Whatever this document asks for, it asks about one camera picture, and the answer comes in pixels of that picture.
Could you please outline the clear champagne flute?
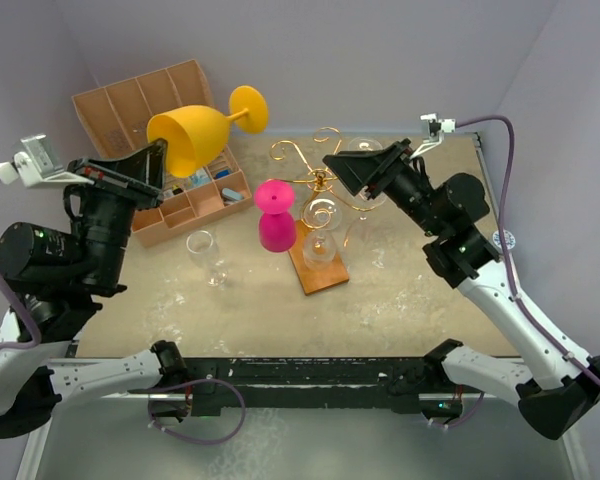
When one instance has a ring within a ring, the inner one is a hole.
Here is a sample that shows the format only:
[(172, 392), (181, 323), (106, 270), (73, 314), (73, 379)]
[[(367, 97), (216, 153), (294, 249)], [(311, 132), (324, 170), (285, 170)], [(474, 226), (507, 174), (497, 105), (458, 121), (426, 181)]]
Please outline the clear champagne flute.
[(380, 151), (383, 145), (376, 139), (367, 137), (355, 137), (349, 143), (347, 150), (356, 152)]

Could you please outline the clear wine glass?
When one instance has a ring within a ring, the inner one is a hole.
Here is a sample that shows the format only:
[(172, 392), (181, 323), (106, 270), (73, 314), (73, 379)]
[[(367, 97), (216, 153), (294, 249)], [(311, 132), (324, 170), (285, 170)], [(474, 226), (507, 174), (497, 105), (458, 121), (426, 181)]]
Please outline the clear wine glass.
[(303, 259), (311, 270), (326, 269), (337, 253), (333, 231), (340, 225), (342, 212), (326, 197), (317, 197), (304, 206), (301, 220), (309, 228), (303, 241)]
[(192, 261), (202, 269), (209, 286), (218, 287), (226, 282), (227, 265), (220, 254), (217, 240), (209, 231), (191, 233), (186, 239), (186, 248)]
[(359, 194), (352, 202), (356, 216), (348, 226), (343, 240), (343, 259), (348, 268), (371, 252), (376, 235), (376, 214), (374, 213), (387, 200), (384, 194), (375, 199), (367, 199)]

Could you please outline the yellow plastic wine glass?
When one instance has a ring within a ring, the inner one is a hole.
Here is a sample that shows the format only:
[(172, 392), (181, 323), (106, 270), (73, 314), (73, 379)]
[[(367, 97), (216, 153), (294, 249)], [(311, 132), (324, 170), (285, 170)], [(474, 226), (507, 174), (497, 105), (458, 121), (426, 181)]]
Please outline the yellow plastic wine glass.
[(233, 126), (247, 134), (260, 134), (268, 119), (264, 96), (252, 86), (241, 85), (229, 97), (227, 115), (207, 105), (189, 105), (154, 115), (147, 125), (147, 141), (164, 139), (167, 172), (186, 178), (220, 155)]

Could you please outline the pink plastic wine glass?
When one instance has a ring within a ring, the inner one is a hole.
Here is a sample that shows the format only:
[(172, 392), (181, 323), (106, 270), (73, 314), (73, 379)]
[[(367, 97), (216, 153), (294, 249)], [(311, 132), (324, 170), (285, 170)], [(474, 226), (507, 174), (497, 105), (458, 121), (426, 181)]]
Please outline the pink plastic wine glass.
[(296, 241), (296, 227), (290, 209), (295, 202), (292, 187), (281, 180), (267, 180), (254, 194), (261, 210), (259, 240), (263, 248), (273, 253), (288, 251)]

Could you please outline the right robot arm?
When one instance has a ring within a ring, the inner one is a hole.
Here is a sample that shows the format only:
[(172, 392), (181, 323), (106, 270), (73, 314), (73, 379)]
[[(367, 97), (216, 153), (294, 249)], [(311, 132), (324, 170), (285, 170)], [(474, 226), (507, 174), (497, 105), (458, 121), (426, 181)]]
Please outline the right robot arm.
[(436, 391), (458, 384), (496, 396), (537, 433), (559, 439), (600, 401), (600, 355), (569, 340), (517, 287), (511, 260), (476, 226), (490, 211), (482, 182), (461, 172), (434, 187), (410, 152), (403, 140), (323, 162), (350, 194), (384, 194), (406, 213), (432, 240), (423, 251), (434, 273), (476, 305), (523, 360), (510, 363), (448, 340), (430, 352), (426, 383)]

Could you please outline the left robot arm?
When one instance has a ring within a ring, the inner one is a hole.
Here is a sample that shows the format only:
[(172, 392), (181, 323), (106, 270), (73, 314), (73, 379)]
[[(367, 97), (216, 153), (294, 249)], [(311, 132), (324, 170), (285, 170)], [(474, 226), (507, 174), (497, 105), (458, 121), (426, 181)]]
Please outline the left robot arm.
[(67, 165), (46, 139), (22, 140), (0, 163), (0, 185), (61, 187), (70, 231), (26, 222), (0, 237), (0, 292), (9, 307), (0, 326), (0, 440), (29, 434), (62, 408), (118, 392), (174, 392), (188, 374), (175, 343), (159, 341), (109, 366), (54, 368), (119, 281), (135, 214), (163, 199), (163, 139), (119, 159)]

